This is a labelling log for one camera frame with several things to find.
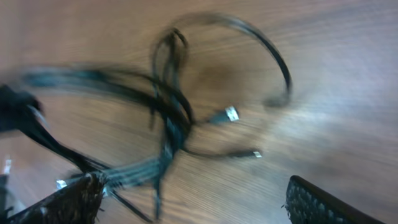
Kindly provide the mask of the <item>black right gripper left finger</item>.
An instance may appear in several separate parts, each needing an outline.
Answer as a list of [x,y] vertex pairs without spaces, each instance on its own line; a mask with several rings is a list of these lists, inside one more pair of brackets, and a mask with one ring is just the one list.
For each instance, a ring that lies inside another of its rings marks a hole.
[[85,174],[25,210],[6,224],[94,224],[103,199],[106,178]]

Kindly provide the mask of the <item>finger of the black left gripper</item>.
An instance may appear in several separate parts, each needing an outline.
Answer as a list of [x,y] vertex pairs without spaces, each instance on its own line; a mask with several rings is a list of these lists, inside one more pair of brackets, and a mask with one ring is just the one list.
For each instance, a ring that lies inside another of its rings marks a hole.
[[1,85],[1,133],[43,129],[40,119],[44,121],[42,105],[34,95]]

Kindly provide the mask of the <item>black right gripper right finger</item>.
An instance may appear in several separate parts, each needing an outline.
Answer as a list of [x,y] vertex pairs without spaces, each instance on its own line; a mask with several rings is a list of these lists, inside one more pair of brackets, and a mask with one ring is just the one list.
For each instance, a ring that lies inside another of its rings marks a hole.
[[289,179],[283,207],[293,224],[383,224],[298,175]]

